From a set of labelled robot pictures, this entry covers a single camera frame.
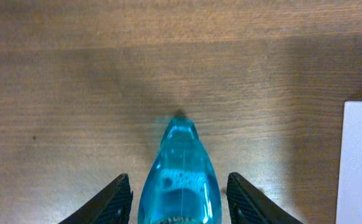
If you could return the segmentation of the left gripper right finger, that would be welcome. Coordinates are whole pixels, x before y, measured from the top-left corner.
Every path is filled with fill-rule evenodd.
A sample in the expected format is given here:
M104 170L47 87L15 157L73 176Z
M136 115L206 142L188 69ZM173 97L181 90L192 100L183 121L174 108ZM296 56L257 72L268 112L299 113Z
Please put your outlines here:
M226 195L232 224L302 224L237 172L228 175Z

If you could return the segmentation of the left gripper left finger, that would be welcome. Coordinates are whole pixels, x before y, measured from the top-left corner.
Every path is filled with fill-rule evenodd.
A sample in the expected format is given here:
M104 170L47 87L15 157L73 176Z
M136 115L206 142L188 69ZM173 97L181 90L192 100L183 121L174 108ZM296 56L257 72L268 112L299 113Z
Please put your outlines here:
M128 224L132 200L128 174L123 173L60 224Z

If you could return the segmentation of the teal mouthwash bottle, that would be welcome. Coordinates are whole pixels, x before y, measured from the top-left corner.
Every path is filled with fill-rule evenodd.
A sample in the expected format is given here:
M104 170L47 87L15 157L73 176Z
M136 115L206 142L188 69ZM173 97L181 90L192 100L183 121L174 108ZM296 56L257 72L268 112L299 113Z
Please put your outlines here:
M219 184L190 119L173 118L147 176L138 223L221 223Z

